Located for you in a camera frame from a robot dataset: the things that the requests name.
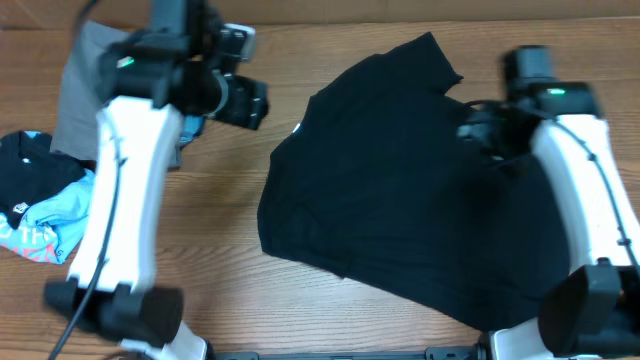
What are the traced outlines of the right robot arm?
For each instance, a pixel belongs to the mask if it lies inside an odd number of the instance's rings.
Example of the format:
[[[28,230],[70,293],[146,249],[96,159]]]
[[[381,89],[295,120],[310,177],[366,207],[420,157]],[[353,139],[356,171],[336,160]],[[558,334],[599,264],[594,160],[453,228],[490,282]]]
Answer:
[[[486,334],[481,359],[616,359],[639,353],[639,220],[591,87],[564,82],[551,51],[502,58],[506,97],[474,100],[458,136],[501,165],[533,155],[562,218],[570,273],[536,317]]]

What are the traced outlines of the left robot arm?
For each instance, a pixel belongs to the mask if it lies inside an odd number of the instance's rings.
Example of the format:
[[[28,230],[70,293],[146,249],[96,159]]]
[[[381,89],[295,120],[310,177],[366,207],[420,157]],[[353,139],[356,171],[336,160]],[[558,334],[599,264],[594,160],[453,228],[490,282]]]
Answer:
[[[71,57],[97,109],[95,186],[84,238],[66,278],[46,284],[45,301],[69,329],[140,359],[210,359],[211,344],[184,322],[181,290],[155,283],[156,232],[185,119],[254,130],[268,113],[266,85],[236,72],[254,54],[255,30],[223,21],[204,0],[156,1],[146,28],[90,63],[82,39],[90,12],[77,15]]]

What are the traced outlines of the black t-shirt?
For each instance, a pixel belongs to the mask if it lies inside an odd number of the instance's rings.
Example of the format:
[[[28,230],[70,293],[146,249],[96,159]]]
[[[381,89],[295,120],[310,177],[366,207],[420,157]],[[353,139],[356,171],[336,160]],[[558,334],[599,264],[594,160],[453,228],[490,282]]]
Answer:
[[[258,207],[265,253],[495,331],[536,316],[569,273],[564,227],[523,172],[459,139],[468,109],[431,34],[367,57],[313,95],[277,146]]]

